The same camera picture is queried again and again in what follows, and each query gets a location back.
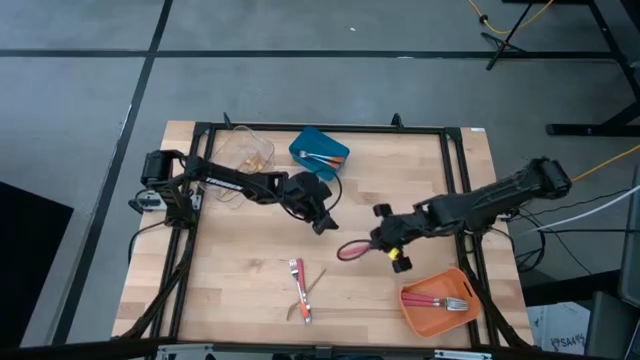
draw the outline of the black panel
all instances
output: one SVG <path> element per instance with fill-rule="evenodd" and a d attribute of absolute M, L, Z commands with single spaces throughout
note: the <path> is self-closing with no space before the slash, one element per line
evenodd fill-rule
<path fill-rule="evenodd" d="M 0 182 L 0 348 L 20 345 L 73 209 Z"/>

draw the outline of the blue container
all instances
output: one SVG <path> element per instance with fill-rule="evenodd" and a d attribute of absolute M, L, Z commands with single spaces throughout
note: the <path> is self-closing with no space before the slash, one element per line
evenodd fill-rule
<path fill-rule="evenodd" d="M 323 162 L 311 158 L 301 158 L 299 155 L 300 150 L 318 155 L 341 156 L 344 158 L 344 161 L 340 164 L 338 169 L 334 169 Z M 298 164 L 306 167 L 309 171 L 316 172 L 322 170 L 319 171 L 317 175 L 327 181 L 333 180 L 333 174 L 344 166 L 344 163 L 347 162 L 347 157 L 349 156 L 348 147 L 340 144 L 311 126 L 305 127 L 293 143 L 289 145 L 289 152 Z"/>

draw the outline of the orange plastic bowl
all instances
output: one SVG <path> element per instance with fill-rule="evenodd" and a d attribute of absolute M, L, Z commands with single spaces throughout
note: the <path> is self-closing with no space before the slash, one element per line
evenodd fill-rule
<path fill-rule="evenodd" d="M 454 297 L 469 303 L 467 311 L 447 311 L 443 307 L 404 306 L 402 293 L 427 295 L 436 298 Z M 400 290 L 399 300 L 404 317 L 413 331 L 424 337 L 442 334 L 457 326 L 475 320 L 482 309 L 478 296 L 464 273 L 451 268 L 434 277 L 418 281 Z"/>

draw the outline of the wooden table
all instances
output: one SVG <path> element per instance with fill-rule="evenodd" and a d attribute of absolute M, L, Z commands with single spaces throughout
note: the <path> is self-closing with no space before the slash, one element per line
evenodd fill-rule
<path fill-rule="evenodd" d="M 188 153 L 194 122 L 170 121 L 162 149 Z M 261 131 L 275 144 L 276 170 L 290 174 L 303 168 L 288 146 L 296 132 Z M 482 129 L 462 129 L 471 186 L 495 181 L 487 136 Z M 217 131 L 214 152 L 230 135 Z M 311 226 L 292 220 L 277 205 L 246 201 L 231 210 L 205 196 L 196 248 L 180 324 L 179 340 L 272 344 L 332 344 L 398 347 L 469 347 L 467 327 L 433 338 L 415 335 L 405 323 L 398 303 L 401 285 L 431 277 L 457 265 L 452 237 L 421 239 L 406 247 L 413 270 L 394 274 L 388 257 L 371 252 L 353 262 L 336 259 L 337 248 L 353 239 L 368 238 L 380 224 L 372 206 L 389 203 L 395 213 L 447 192 L 438 136 L 422 134 L 331 133 L 351 149 L 340 172 L 344 194 L 331 212 L 337 231 L 313 233 Z M 450 144 L 452 163 L 457 164 Z M 461 189 L 457 166 L 456 188 Z M 337 194 L 337 184 L 330 187 Z M 141 227 L 161 221 L 164 212 L 145 213 Z M 504 231 L 503 224 L 496 226 Z M 158 291 L 171 229 L 158 227 L 137 239 L 125 281 L 113 334 L 126 331 Z M 532 342 L 511 244 L 503 235 L 483 240 L 493 299 L 519 335 Z M 296 300 L 288 260 L 305 260 L 307 282 L 322 269 L 324 277 L 310 294 L 313 325 L 303 325 L 298 311 L 285 320 Z M 173 298 L 167 302 L 161 334 L 168 332 Z M 480 336 L 488 343 L 484 318 Z"/>

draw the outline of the transparent bowl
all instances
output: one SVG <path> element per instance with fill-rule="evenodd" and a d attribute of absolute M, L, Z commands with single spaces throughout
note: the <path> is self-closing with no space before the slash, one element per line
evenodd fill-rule
<path fill-rule="evenodd" d="M 233 128 L 229 139 L 216 151 L 211 161 L 247 174 L 267 172 L 274 167 L 274 149 L 273 143 L 248 127 L 240 125 Z M 231 209 L 240 207 L 246 200 L 238 191 L 205 182 L 200 182 L 198 186 Z"/>

